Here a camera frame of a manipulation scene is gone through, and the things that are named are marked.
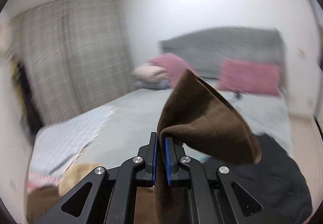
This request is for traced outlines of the brown corduroy fur-collar coat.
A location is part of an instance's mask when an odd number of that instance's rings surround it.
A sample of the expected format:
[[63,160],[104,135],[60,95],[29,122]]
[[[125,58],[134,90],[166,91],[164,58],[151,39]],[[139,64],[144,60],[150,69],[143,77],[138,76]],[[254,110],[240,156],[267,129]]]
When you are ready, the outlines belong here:
[[[161,112],[158,122],[157,172],[153,187],[138,187],[133,223],[190,223],[187,192],[167,180],[165,138],[174,144],[234,164],[258,163],[261,148],[239,113],[210,85],[186,71]],[[68,193],[93,169],[66,174]],[[55,187],[32,192],[28,209],[39,219],[64,195]]]

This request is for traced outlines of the dark clothes on rack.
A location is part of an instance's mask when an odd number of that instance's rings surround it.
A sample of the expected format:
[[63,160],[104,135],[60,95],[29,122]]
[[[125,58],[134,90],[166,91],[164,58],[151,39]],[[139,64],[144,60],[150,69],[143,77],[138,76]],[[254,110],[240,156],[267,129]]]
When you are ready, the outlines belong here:
[[10,60],[12,81],[22,112],[22,123],[30,138],[35,139],[38,131],[43,127],[42,119],[33,101],[33,93],[29,85],[24,64],[12,58]]

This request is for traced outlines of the black puffer jacket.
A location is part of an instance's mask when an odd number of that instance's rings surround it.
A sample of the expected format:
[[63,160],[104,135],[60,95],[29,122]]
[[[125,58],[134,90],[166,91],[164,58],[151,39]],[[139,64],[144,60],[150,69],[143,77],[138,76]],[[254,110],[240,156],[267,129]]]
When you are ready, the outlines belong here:
[[309,187],[297,163],[267,134],[255,135],[262,150],[257,164],[227,164],[240,180],[290,223],[304,223],[312,214]]

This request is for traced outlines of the light blue bed sheet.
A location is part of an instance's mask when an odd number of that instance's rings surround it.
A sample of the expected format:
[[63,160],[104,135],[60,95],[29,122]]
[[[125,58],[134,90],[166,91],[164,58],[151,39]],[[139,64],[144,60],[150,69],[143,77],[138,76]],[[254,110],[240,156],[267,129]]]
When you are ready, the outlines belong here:
[[[65,122],[42,128],[29,165],[31,181],[56,181],[73,163],[121,165],[149,142],[171,90],[139,89]],[[222,96],[256,134],[273,137],[289,155],[294,154],[287,104],[283,96]]]

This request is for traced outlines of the patterned knit bed blanket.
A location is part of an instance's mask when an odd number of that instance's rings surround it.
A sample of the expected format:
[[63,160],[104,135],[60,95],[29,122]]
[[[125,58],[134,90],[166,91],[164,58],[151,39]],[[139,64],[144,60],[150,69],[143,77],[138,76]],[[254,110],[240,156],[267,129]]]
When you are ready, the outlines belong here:
[[59,184],[59,180],[59,178],[56,178],[51,175],[29,171],[27,181],[27,193],[31,193],[32,191],[44,186],[57,186]]

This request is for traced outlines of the folded pink and grey quilts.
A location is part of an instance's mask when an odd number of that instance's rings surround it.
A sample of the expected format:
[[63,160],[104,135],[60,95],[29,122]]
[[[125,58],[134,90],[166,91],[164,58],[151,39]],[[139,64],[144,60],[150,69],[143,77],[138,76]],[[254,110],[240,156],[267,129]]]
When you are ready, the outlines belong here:
[[131,75],[137,88],[150,90],[166,90],[170,88],[166,69],[146,63],[135,68]]

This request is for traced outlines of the pink pillow near window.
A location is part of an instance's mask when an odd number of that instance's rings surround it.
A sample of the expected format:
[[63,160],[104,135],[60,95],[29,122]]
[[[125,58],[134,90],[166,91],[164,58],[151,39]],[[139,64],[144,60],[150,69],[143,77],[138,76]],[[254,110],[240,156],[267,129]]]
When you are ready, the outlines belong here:
[[186,70],[195,73],[191,65],[178,55],[173,53],[162,54],[148,61],[154,66],[163,67],[166,70],[166,78],[169,80],[170,86],[174,88],[179,82]]

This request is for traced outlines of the grey padded headboard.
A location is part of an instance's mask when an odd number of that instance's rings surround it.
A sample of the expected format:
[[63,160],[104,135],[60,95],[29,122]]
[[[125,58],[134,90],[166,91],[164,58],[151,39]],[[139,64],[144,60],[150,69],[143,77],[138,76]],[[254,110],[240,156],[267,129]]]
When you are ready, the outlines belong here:
[[160,41],[159,45],[163,53],[182,58],[206,79],[218,79],[225,58],[276,64],[285,72],[285,43],[277,29],[204,29]]

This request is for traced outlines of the grey dotted curtain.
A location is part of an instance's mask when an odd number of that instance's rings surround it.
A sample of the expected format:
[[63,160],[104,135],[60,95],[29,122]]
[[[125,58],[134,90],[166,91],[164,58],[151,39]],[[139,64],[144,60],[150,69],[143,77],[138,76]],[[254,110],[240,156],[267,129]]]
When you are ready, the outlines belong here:
[[123,0],[53,0],[17,14],[12,25],[11,52],[45,125],[134,90]]

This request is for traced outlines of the pink pillow near wall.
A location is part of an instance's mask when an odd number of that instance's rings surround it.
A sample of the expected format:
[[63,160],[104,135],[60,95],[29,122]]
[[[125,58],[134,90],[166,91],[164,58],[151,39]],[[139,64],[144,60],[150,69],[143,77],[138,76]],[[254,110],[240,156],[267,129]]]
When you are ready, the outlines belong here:
[[224,59],[217,88],[239,93],[280,95],[280,71],[275,64]]

